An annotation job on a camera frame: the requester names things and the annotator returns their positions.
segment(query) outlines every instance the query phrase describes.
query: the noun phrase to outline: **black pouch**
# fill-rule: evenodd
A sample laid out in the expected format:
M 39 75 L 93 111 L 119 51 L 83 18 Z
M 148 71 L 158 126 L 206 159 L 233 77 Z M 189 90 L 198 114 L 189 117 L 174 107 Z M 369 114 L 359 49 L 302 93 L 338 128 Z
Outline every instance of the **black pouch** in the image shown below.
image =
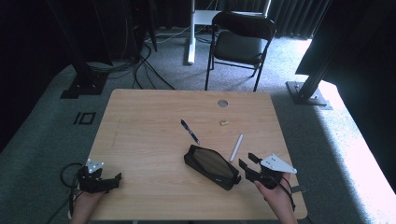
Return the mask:
M 239 171 L 215 150 L 191 145 L 184 162 L 226 190 L 241 181 Z

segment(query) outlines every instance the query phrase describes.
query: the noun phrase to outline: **metal stand base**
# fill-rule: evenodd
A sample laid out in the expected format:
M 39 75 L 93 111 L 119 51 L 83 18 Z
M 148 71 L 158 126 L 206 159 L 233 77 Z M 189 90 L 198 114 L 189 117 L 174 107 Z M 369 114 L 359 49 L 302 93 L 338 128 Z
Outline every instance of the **metal stand base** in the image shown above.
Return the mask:
M 70 85 L 69 90 L 62 93 L 61 99 L 77 99 L 80 95 L 100 95 L 106 85 L 108 73 L 97 74 L 91 83 L 81 84 L 80 76 L 76 76 L 73 83 Z
M 288 81 L 286 82 L 286 85 L 289 89 L 293 102 L 296 105 L 327 105 L 328 104 L 326 100 L 323 98 L 319 89 L 317 89 L 311 97 L 306 99 L 306 98 L 302 98 L 299 95 L 300 88 L 304 85 L 303 82 Z

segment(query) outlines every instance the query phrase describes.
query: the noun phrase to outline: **black pen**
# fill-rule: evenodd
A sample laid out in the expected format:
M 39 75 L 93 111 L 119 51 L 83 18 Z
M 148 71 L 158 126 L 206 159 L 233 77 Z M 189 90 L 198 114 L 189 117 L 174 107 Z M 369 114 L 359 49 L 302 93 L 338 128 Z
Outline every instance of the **black pen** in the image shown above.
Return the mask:
M 195 134 L 192 132 L 192 130 L 189 128 L 189 125 L 187 125 L 186 121 L 182 120 L 181 121 L 181 125 L 183 125 L 183 127 L 189 131 L 191 137 L 195 140 L 195 142 L 199 145 L 199 140 L 197 138 L 197 136 L 195 136 Z

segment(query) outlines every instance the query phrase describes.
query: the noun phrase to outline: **pen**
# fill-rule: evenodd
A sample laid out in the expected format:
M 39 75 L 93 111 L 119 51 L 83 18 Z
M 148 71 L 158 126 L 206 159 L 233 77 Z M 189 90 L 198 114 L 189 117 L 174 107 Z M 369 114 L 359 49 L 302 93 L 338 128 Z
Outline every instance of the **pen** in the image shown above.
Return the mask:
M 242 138 L 244 138 L 244 135 L 241 133 L 241 135 L 239 135 L 238 141 L 236 142 L 235 148 L 233 149 L 233 155 L 231 155 L 230 161 L 233 161 L 233 158 L 235 157 L 236 152 L 238 151 L 239 146 L 241 145 Z
M 192 132 L 192 130 L 190 129 L 189 125 L 187 125 L 186 121 L 182 120 L 181 121 L 181 125 L 183 125 L 183 127 L 189 131 L 191 137 L 195 140 L 195 142 L 199 145 L 199 140 L 197 138 L 197 136 L 195 136 L 195 134 Z

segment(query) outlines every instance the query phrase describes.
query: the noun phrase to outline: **wooden table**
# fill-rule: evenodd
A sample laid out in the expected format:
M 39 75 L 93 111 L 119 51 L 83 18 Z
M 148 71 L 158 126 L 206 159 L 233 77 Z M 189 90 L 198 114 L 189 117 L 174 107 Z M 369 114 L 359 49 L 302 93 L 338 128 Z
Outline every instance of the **wooden table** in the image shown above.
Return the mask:
M 220 100 L 228 105 L 219 106 Z M 215 149 L 226 160 L 240 133 L 244 135 L 232 163 L 243 177 L 238 185 L 227 191 L 185 164 L 183 156 L 196 143 L 181 119 L 201 147 Z M 221 126 L 222 119 L 229 124 Z M 114 90 L 89 158 L 105 163 L 103 178 L 122 173 L 122 180 L 104 197 L 92 219 L 276 219 L 238 165 L 242 159 L 260 170 L 248 159 L 249 152 L 261 158 L 275 153 L 291 164 L 268 93 Z M 290 183 L 298 185 L 296 175 L 291 175 Z M 293 194 L 293 199 L 295 216 L 306 217 L 302 194 Z

